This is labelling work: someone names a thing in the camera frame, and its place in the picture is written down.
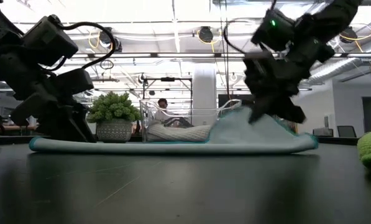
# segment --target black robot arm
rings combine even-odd
[[[297,123],[305,120],[303,110],[292,103],[291,97],[299,93],[300,81],[311,76],[309,70],[316,61],[323,63],[334,55],[326,43],[348,27],[361,3],[333,0],[321,12],[304,14],[295,21],[274,7],[267,11],[251,40],[263,52],[245,53],[244,59],[245,84],[254,95],[249,122],[263,114]],[[268,49],[287,53],[276,60]]]
[[[61,75],[53,73],[78,51],[64,30],[79,26],[94,26],[107,32],[91,22],[64,27],[57,16],[48,16],[24,34],[0,11],[0,81],[5,81],[15,92],[14,98],[22,101],[11,113],[17,125],[27,126],[27,118],[33,116],[39,122],[37,132],[59,140],[95,142],[85,121],[87,109],[73,95],[94,88],[85,68],[107,59],[114,50],[82,68]],[[112,34],[107,35],[115,49]],[[60,59],[54,69],[40,66],[51,67]]]

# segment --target man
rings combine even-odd
[[[166,109],[167,108],[167,100],[164,99],[164,98],[159,99],[158,100],[158,105],[161,109]],[[164,110],[164,112],[166,114],[173,114],[173,113],[171,113],[169,111],[165,111],[165,110]],[[156,111],[155,119],[158,120],[158,121],[161,121],[161,122],[169,119],[170,117],[167,116],[165,113],[163,113],[161,110]]]

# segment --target ceiling pipe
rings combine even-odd
[[[371,41],[361,46],[362,51],[365,53],[371,53]],[[355,49],[350,53],[360,52],[359,49]],[[361,58],[347,58],[330,65],[322,65],[317,69],[311,71],[311,77],[305,81],[309,85],[316,85],[324,82],[330,78],[338,76],[344,72],[348,72],[356,67],[364,64]]]

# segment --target gray planter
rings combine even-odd
[[[98,141],[127,142],[131,138],[132,123],[123,119],[104,121],[96,126]]]

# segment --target black table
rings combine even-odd
[[[355,146],[270,157],[0,146],[0,223],[371,223],[371,178]]]

